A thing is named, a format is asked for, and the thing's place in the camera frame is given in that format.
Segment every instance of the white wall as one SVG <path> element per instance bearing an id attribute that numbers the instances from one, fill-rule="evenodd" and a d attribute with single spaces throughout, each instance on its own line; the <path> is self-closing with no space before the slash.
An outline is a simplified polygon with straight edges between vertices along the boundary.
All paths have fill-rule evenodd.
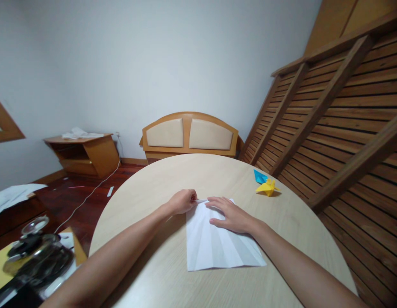
<path id="1" fill-rule="evenodd" d="M 61 80 L 30 31 L 19 4 L 0 0 L 0 101 L 26 139 L 0 143 L 0 190 L 60 170 L 43 138 L 77 123 Z"/>
<path id="2" fill-rule="evenodd" d="M 32 28 L 79 102 L 79 125 L 120 131 L 144 158 L 144 126 L 216 116 L 245 140 L 271 72 L 302 56 L 321 0 L 29 0 Z"/>

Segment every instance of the oval table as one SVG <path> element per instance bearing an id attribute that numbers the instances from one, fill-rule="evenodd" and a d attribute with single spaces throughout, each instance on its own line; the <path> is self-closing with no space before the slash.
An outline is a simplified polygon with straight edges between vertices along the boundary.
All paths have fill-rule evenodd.
<path id="1" fill-rule="evenodd" d="M 262 219 L 357 294 L 331 235 L 312 210 L 277 181 L 281 193 L 257 194 L 254 169 L 239 160 L 184 154 L 159 160 L 130 177 L 112 196 L 94 231 L 90 254 L 183 188 L 199 199 L 225 196 Z M 266 267 L 187 271 L 185 215 L 173 216 L 107 300 L 115 307 L 302 307 L 272 262 Z"/>

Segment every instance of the blue origami crane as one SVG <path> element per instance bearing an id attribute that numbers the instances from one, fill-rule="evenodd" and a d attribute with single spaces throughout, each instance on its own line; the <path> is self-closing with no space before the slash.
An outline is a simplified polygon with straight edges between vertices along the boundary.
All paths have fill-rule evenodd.
<path id="1" fill-rule="evenodd" d="M 268 179 L 268 176 L 263 175 L 262 173 L 256 171 L 255 169 L 254 169 L 254 175 L 255 175 L 255 180 L 257 181 L 257 183 L 260 184 L 264 184 Z"/>

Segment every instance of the yellow origami crane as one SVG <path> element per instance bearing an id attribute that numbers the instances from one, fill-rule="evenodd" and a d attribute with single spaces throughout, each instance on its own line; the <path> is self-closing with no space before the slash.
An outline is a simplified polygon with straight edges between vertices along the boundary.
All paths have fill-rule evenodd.
<path id="1" fill-rule="evenodd" d="M 267 182 L 258 187 L 256 191 L 263 191 L 268 197 L 271 197 L 274 190 L 279 190 L 275 187 L 275 180 L 271 183 L 271 179 L 268 179 Z"/>

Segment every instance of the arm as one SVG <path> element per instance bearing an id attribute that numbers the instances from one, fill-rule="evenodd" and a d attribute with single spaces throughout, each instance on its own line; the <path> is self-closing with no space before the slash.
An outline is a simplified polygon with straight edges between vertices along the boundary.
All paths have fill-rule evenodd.
<path id="1" fill-rule="evenodd" d="M 207 207 L 224 212 L 225 220 L 210 223 L 238 233 L 249 233 L 274 263 L 305 308 L 367 307 L 318 263 L 227 198 L 210 197 Z"/>
<path id="2" fill-rule="evenodd" d="M 160 227 L 171 216 L 185 213 L 196 206 L 194 200 L 197 200 L 195 190 L 176 193 L 167 203 L 100 248 L 41 307 L 99 307 Z"/>

